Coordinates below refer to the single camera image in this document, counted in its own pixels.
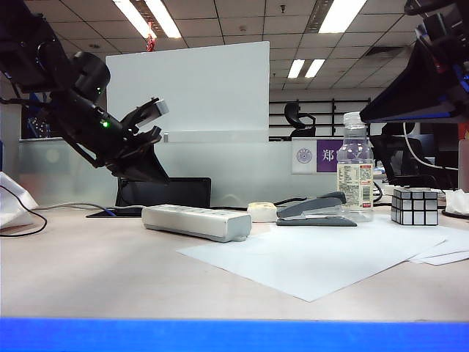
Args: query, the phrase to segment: purple sign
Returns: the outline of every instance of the purple sign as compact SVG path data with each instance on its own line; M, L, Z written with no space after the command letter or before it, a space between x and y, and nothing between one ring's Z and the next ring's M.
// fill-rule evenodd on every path
M337 150L340 139L318 139L316 144L316 172L337 172Z

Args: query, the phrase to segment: stapler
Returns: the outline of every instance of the stapler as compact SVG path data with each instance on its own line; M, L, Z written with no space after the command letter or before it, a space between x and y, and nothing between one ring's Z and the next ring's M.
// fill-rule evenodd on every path
M277 211L278 226L348 226L357 224L340 216L344 192L331 192Z

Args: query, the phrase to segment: ceiling light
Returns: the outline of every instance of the ceiling light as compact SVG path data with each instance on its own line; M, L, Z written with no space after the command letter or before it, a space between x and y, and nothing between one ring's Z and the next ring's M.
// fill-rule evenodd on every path
M306 78L313 78L316 76L317 71L320 70L322 64L324 63L325 59L315 59L311 66L308 69L308 72L305 74Z
M334 0L322 22L320 33L343 33L352 23L366 0Z
M295 60L292 63L290 72L288 72L288 78L297 78L298 75L300 74L301 68L303 67L304 63L305 63L305 60Z
M161 0L145 0L145 2L166 35L170 38L181 38L179 29Z
M125 17L133 24L141 36L145 39L148 38L148 35L151 34L153 38L156 38L156 34L150 29L148 23L140 15L140 12L132 5L129 0L112 0L122 11Z

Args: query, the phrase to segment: plastic water bottle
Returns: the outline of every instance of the plastic water bottle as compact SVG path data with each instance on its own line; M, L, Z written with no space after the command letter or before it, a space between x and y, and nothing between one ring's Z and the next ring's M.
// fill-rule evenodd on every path
M344 216L355 222L373 219L373 152L358 112L344 115L344 144L337 152L337 190L347 203Z

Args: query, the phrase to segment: blue edge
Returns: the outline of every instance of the blue edge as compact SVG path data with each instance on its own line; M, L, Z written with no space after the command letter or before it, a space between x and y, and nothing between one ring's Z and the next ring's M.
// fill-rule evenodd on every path
M0 351L469 351L469 323L1 318Z

